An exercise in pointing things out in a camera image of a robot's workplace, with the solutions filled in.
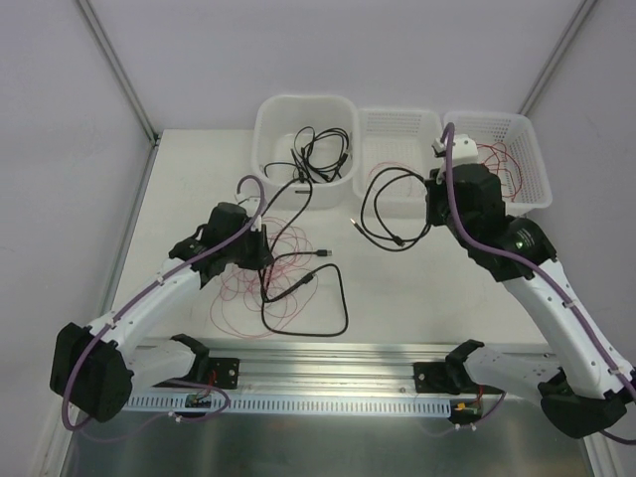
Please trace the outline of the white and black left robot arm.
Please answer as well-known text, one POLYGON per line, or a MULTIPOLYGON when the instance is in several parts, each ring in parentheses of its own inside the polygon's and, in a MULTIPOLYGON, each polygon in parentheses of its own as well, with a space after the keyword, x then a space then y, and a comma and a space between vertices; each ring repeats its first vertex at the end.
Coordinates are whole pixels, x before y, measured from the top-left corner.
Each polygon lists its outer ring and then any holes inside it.
POLYGON ((140 344, 156 325, 191 305, 227 266, 261 270, 272 264, 264 208, 256 200, 217 204, 127 303, 87 325, 66 325, 56 338, 51 391, 107 422, 135 392, 172 379, 188 387, 206 384, 213 366, 209 349, 197 339, 177 334, 151 349, 140 344))

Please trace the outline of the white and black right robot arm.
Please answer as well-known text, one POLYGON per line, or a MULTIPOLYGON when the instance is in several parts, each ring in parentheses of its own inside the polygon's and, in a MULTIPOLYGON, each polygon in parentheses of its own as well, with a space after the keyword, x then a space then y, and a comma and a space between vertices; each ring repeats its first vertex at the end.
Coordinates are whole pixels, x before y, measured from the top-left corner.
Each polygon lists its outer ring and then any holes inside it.
POLYGON ((507 214, 501 182, 481 164, 430 171, 426 219, 446 226, 468 256, 522 305, 551 350, 554 366, 503 355, 467 340, 444 360, 443 391, 492 387, 538 406, 565 435, 607 434, 635 399, 635 369, 579 301, 537 223, 507 214))

